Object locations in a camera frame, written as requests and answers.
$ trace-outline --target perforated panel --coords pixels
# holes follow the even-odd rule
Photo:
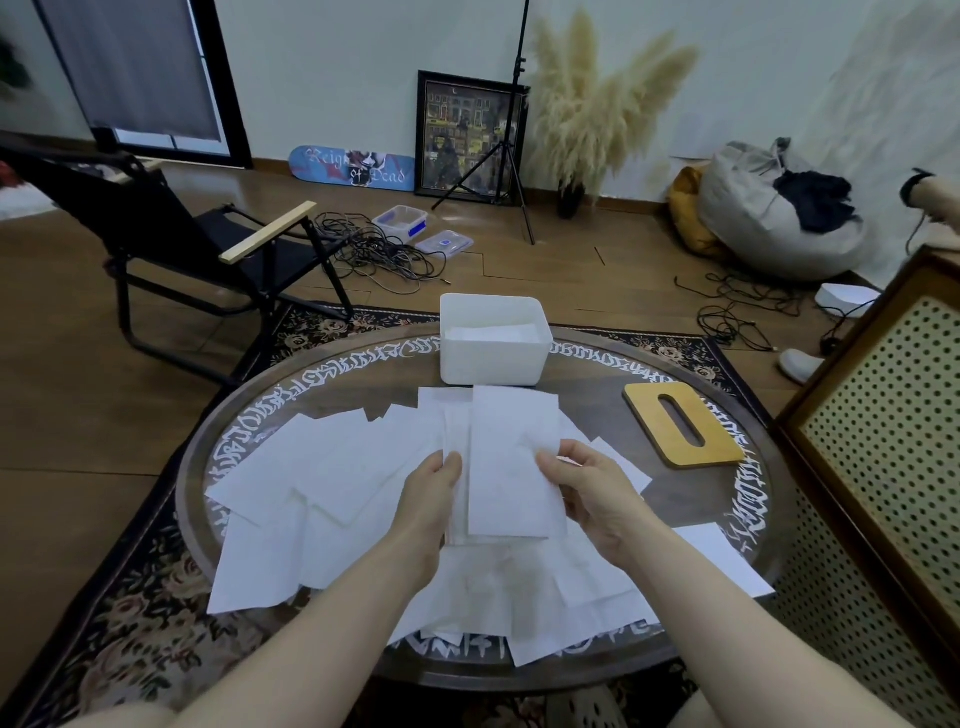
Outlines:
[[[803,494],[798,538],[771,614],[916,726],[960,726],[960,711]]]
[[[960,623],[960,314],[921,298],[802,427]]]

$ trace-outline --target black vase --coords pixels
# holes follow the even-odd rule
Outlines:
[[[586,189],[580,183],[574,185],[568,184],[566,187],[557,185],[557,214],[563,220],[569,220],[580,209],[580,203],[584,200]]]

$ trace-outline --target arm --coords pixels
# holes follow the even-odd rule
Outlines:
[[[610,458],[573,440],[541,453],[567,513],[626,571],[728,728],[906,726],[845,670],[793,635],[661,521]]]
[[[335,728],[410,600],[437,571],[463,467],[436,452],[407,478],[390,532],[173,726]]]

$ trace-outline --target hand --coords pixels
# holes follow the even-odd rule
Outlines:
[[[579,467],[542,450],[537,453],[540,471],[560,486],[566,514],[580,524],[600,555],[626,569],[625,538],[638,522],[656,522],[657,516],[620,466],[606,455],[576,440],[561,440],[560,455]]]
[[[420,463],[403,485],[387,538],[410,549],[418,591],[437,573],[440,546],[453,510],[453,486],[463,469],[459,452],[451,452],[444,462],[444,454],[437,451]]]

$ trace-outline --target framed picture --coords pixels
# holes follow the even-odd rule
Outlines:
[[[498,81],[480,81],[462,76],[421,71],[417,91],[417,152],[414,192],[442,197],[458,180],[503,139],[507,129],[512,86]],[[520,165],[523,133],[527,123],[529,86],[521,86],[514,103],[510,140],[516,144],[514,157]],[[464,186],[473,190],[454,192],[458,200],[496,199],[501,152],[487,159]],[[504,170],[502,192],[513,199],[514,179]]]

